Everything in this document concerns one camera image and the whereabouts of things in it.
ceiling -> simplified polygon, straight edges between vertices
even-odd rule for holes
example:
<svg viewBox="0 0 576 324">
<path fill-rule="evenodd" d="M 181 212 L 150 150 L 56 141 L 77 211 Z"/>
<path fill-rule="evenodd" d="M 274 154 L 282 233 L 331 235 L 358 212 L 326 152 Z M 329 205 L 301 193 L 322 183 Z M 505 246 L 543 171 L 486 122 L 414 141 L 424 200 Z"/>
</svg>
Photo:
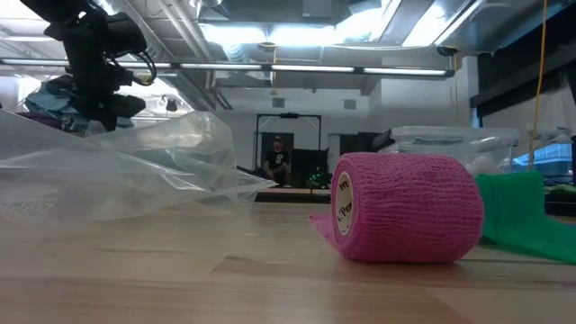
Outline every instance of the ceiling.
<svg viewBox="0 0 576 324">
<path fill-rule="evenodd" d="M 98 2 L 109 13 L 123 11 L 136 21 L 156 61 L 442 69 L 451 68 L 450 59 L 438 55 L 435 45 L 456 47 L 464 55 L 494 51 L 535 28 L 542 10 L 542 0 L 223 0 L 213 8 L 198 0 Z M 550 12 L 572 2 L 549 0 Z M 0 13 L 0 39 L 41 36 L 48 26 L 18 0 L 3 5 L 10 9 Z M 264 51 L 250 39 L 274 41 L 275 51 Z M 55 41 L 0 40 L 0 57 L 65 56 Z M 12 71 L 2 69 L 3 74 Z M 27 70 L 46 72 L 19 67 L 14 73 Z M 165 80 L 191 105 L 222 109 L 218 88 L 355 89 L 367 95 L 380 78 L 180 72 Z"/>
</svg>

clothing pile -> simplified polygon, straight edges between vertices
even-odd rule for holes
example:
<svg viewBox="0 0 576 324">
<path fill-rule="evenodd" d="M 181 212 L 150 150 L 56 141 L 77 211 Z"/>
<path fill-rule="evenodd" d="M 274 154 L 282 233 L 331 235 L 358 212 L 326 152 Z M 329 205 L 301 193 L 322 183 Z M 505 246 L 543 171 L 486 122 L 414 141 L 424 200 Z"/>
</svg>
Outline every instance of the clothing pile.
<svg viewBox="0 0 576 324">
<path fill-rule="evenodd" d="M 40 90 L 26 97 L 24 103 L 30 113 L 23 117 L 43 123 L 47 126 L 85 136 L 90 129 L 103 129 L 99 121 L 90 121 L 79 113 L 70 103 L 74 94 L 74 80 L 70 75 L 60 76 L 42 84 Z M 130 119 L 118 118 L 118 127 L 132 128 Z"/>
</svg>

black t-shirt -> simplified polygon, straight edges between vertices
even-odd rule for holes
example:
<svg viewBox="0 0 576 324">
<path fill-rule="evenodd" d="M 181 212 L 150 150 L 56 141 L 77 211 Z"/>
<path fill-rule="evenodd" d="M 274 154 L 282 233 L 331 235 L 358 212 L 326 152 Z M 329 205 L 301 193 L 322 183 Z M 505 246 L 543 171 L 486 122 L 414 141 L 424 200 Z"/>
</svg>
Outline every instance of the black t-shirt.
<svg viewBox="0 0 576 324">
<path fill-rule="evenodd" d="M 290 156 L 286 151 L 281 152 L 272 151 L 268 152 L 268 155 L 266 156 L 266 162 L 268 162 L 268 165 L 270 166 L 271 170 L 276 170 L 283 163 L 290 164 Z"/>
</svg>

cable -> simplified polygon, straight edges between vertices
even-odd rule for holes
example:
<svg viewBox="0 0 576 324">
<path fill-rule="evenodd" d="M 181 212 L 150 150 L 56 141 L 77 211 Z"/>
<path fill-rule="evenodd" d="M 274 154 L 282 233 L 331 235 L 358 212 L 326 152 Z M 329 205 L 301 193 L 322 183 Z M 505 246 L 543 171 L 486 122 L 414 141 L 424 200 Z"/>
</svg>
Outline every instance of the cable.
<svg viewBox="0 0 576 324">
<path fill-rule="evenodd" d="M 154 80 L 156 80 L 156 77 L 158 76 L 156 64 L 154 63 L 154 61 L 147 52 L 136 54 L 136 56 L 139 59 L 143 60 L 144 63 L 146 63 L 148 69 L 150 70 L 151 77 L 148 81 L 143 81 L 139 77 L 134 77 L 134 82 L 141 86 L 152 86 Z"/>
<path fill-rule="evenodd" d="M 545 63 L 545 44 L 546 44 L 546 18 L 548 17 L 548 0 L 544 0 L 544 10 L 542 12 L 542 43 L 540 45 L 540 72 L 538 76 L 538 88 L 536 89 L 536 108 L 534 113 L 534 124 L 532 126 L 532 134 L 530 136 L 529 145 L 529 159 L 528 170 L 534 167 L 534 141 L 536 140 L 536 133 L 538 131 L 538 118 L 540 117 L 540 93 L 542 92 L 542 81 L 544 79 L 544 63 Z"/>
</svg>

green fabric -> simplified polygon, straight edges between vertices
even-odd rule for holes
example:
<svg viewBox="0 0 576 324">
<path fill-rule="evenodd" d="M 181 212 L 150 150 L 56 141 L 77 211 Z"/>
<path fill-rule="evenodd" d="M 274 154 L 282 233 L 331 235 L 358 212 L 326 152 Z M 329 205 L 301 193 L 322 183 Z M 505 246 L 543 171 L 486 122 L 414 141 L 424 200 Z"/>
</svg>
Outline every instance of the green fabric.
<svg viewBox="0 0 576 324">
<path fill-rule="evenodd" d="M 484 200 L 486 239 L 520 253 L 576 264 L 576 229 L 546 216 L 539 173 L 479 175 L 476 183 Z"/>
</svg>

